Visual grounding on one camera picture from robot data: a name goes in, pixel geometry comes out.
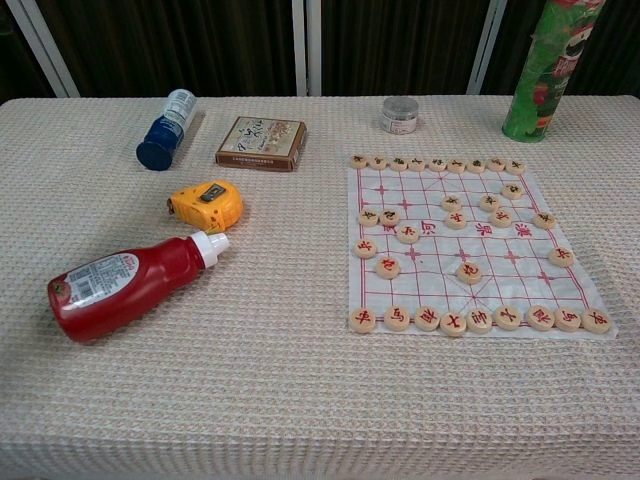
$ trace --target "blue spray can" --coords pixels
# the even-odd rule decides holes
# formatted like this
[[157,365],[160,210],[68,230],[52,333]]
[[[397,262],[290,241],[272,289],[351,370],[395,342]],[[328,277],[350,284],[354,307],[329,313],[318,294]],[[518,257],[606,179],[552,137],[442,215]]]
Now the blue spray can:
[[174,90],[167,97],[162,113],[151,124],[136,156],[149,170],[166,170],[193,119],[198,99],[189,90]]

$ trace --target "bottle label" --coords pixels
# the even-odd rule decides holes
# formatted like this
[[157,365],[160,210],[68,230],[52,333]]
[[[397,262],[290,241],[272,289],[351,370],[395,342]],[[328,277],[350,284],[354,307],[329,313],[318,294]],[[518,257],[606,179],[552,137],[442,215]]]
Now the bottle label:
[[416,124],[417,117],[410,120],[392,120],[383,114],[380,118],[382,129],[395,135],[404,135],[413,132],[416,129]]
[[175,90],[167,98],[162,116],[180,125],[183,131],[187,131],[191,123],[191,112],[198,99],[187,90]]
[[135,277],[140,261],[131,253],[118,253],[76,268],[67,274],[69,303],[64,308],[92,305],[115,295]]

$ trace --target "small plastic container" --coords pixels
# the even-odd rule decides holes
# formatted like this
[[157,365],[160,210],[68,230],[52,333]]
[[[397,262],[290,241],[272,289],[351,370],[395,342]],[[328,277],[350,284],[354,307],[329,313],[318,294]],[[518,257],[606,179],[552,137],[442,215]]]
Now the small plastic container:
[[382,104],[380,127],[394,135],[415,131],[418,123],[418,102],[409,97],[389,97]]

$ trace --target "white bottle cap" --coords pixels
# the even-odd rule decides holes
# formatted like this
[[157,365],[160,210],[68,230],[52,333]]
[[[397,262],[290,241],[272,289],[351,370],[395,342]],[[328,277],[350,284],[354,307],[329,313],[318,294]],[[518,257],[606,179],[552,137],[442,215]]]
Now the white bottle cap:
[[198,247],[204,262],[204,268],[209,268],[218,263],[218,255],[229,247],[229,239],[224,233],[207,235],[204,232],[196,232],[190,237]]

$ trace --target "curtain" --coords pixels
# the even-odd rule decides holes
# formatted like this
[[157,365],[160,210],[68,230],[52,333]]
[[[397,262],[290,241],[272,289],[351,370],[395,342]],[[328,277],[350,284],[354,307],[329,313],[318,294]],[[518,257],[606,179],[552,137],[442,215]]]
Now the curtain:
[[[510,0],[482,93],[511,95],[545,0]],[[569,95],[640,96],[640,2],[607,0],[565,91]]]
[[567,93],[640,97],[640,2],[607,0]]
[[38,0],[82,96],[295,95],[290,0]]
[[323,0],[323,94],[465,93],[488,5]]
[[502,16],[481,93],[513,95],[546,0],[511,0]]
[[13,98],[52,96],[7,2],[0,0],[0,105]]

